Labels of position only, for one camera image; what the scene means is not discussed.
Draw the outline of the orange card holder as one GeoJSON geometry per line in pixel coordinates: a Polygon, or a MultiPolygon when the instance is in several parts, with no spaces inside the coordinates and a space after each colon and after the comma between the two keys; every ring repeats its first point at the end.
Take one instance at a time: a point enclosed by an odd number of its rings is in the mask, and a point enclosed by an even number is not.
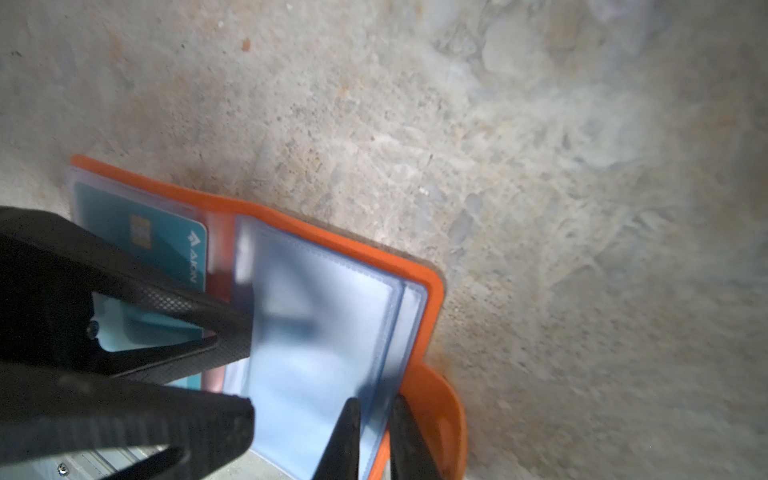
{"type": "Polygon", "coordinates": [[[378,479],[391,471],[389,421],[403,395],[441,479],[463,477],[464,406],[424,362],[444,297],[433,270],[263,205],[83,155],[69,172],[75,223],[76,180],[114,182],[197,212],[208,231],[203,292],[249,315],[253,335],[248,357],[177,384],[249,398],[255,453],[292,478],[311,478],[345,401],[358,398],[359,477],[378,479]]]}

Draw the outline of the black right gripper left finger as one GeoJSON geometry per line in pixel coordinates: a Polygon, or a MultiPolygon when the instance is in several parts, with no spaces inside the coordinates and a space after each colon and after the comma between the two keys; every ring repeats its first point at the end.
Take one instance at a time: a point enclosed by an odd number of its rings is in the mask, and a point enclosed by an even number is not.
{"type": "Polygon", "coordinates": [[[357,480],[359,475],[361,403],[349,398],[337,419],[313,480],[357,480]]]}

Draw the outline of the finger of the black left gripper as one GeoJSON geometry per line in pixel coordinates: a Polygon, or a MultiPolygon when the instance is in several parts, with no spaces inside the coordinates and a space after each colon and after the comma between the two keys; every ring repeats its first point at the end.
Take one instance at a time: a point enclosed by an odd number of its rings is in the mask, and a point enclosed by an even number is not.
{"type": "Polygon", "coordinates": [[[169,384],[248,357],[253,322],[51,212],[1,209],[1,360],[169,384]],[[193,340],[106,349],[121,307],[202,329],[193,340]]]}
{"type": "Polygon", "coordinates": [[[1,463],[159,446],[116,479],[202,479],[251,446],[246,398],[23,364],[1,366],[1,463]]]}

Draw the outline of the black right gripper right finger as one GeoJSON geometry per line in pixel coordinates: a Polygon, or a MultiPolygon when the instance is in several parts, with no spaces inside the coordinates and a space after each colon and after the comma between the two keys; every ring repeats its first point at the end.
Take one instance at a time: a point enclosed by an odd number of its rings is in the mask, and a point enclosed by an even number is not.
{"type": "Polygon", "coordinates": [[[389,430],[392,480],[441,480],[435,460],[403,395],[394,400],[389,430]]]}

